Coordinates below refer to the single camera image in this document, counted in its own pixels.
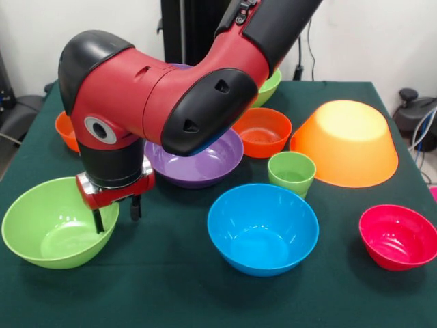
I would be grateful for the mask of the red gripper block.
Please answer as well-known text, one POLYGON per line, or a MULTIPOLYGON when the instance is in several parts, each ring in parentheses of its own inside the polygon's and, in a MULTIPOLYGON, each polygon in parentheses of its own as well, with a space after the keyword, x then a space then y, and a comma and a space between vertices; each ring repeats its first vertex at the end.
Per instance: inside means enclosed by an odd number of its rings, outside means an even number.
POLYGON ((92 210, 97 234, 104 232, 102 216, 99 208, 131 197, 130 218, 138 221, 141 217, 141 195, 155 185, 154 170, 150 160, 143 157, 141 175, 132 184, 117 188, 104 188, 94 184, 85 172, 75 177, 76 185, 85 205, 92 210))

